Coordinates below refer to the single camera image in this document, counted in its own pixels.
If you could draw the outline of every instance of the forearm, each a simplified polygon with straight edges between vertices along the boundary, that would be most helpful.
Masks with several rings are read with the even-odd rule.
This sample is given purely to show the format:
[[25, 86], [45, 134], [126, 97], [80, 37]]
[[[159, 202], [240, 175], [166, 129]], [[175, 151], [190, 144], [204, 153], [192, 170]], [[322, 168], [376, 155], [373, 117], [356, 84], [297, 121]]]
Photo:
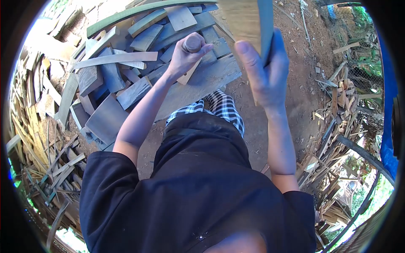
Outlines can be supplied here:
[[265, 109], [268, 123], [269, 150], [267, 162], [272, 176], [294, 175], [296, 158], [290, 128], [288, 126], [286, 109]]
[[129, 114], [119, 130], [117, 141], [129, 143], [139, 150], [174, 82], [169, 73], [163, 74]]

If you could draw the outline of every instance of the blue tarp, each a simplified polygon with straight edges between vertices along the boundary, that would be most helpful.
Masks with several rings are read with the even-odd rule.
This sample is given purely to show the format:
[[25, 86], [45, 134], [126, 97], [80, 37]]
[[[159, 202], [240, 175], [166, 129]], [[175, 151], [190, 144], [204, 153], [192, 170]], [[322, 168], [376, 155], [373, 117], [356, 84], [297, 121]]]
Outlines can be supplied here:
[[384, 132], [381, 142], [381, 161], [395, 180], [396, 169], [398, 167], [398, 160], [394, 157], [394, 150], [392, 147], [391, 138], [391, 118], [392, 118], [392, 105], [393, 99], [398, 94], [397, 82], [394, 74], [394, 66], [390, 58], [390, 54], [385, 46], [384, 39], [378, 35], [380, 42], [380, 49], [382, 53], [383, 75], [384, 75]]

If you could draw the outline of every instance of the hand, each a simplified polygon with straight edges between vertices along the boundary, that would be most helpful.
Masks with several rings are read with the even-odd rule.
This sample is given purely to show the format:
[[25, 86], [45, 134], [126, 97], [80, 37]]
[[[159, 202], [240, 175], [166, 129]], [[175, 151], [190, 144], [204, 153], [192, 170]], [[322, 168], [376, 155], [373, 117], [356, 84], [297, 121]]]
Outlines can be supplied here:
[[[184, 47], [184, 42], [189, 36], [198, 36], [201, 41], [201, 49], [197, 53], [190, 53]], [[182, 75], [187, 73], [196, 62], [206, 55], [214, 48], [212, 44], [205, 44], [204, 38], [196, 32], [189, 34], [187, 37], [179, 40], [176, 43], [175, 51], [173, 53], [172, 60], [167, 68], [166, 73], [170, 75], [173, 80], [179, 79]]]
[[270, 64], [263, 62], [246, 41], [237, 41], [235, 49], [246, 69], [252, 87], [253, 98], [266, 109], [285, 108], [289, 59], [284, 48], [280, 29], [274, 27], [270, 48]]

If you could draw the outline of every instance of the checkered shorts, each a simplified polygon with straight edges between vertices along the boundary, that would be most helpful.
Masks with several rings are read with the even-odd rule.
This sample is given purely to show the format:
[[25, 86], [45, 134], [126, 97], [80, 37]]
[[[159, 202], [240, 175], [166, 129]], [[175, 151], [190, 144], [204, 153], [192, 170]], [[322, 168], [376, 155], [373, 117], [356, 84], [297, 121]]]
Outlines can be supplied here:
[[[204, 99], [209, 104], [208, 110], [204, 109]], [[196, 112], [208, 113], [223, 118], [227, 122], [232, 123], [243, 138], [245, 124], [243, 123], [242, 117], [236, 110], [232, 97], [220, 89], [217, 89], [205, 98], [200, 99], [198, 102], [189, 104], [174, 111], [166, 120], [166, 126], [177, 116]]]

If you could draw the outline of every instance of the person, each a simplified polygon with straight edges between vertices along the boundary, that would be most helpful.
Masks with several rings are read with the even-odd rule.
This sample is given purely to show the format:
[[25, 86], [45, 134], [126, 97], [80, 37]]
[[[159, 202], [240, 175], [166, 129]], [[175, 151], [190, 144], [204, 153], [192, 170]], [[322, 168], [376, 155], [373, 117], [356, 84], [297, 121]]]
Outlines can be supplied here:
[[315, 252], [313, 198], [295, 178], [285, 109], [289, 60], [277, 28], [265, 68], [248, 42], [235, 43], [269, 121], [271, 180], [251, 168], [243, 120], [222, 90], [172, 113], [151, 177], [138, 179], [139, 149], [170, 86], [213, 48], [198, 36], [197, 53], [184, 49], [185, 39], [177, 42], [167, 71], [129, 114], [113, 151], [88, 157], [80, 224], [89, 251]]

